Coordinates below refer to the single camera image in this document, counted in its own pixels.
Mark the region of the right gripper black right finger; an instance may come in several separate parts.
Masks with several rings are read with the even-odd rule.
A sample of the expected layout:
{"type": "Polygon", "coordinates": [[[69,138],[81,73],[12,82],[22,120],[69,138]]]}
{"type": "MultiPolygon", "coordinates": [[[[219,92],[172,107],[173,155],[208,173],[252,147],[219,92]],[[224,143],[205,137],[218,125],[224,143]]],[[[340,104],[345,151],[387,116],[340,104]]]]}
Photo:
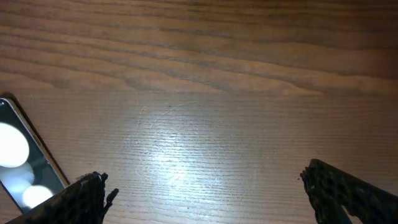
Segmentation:
{"type": "Polygon", "coordinates": [[[397,196],[312,159],[300,174],[315,219],[321,224],[361,223],[397,224],[397,196]]]}

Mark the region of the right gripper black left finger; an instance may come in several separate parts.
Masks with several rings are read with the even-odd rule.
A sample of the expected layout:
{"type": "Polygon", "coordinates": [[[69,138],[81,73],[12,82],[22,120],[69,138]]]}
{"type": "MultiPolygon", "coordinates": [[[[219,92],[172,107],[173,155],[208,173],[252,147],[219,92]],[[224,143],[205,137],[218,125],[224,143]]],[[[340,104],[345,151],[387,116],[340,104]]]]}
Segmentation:
{"type": "Polygon", "coordinates": [[[106,193],[108,174],[92,172],[81,176],[59,194],[6,224],[103,224],[119,193],[106,193]]]}

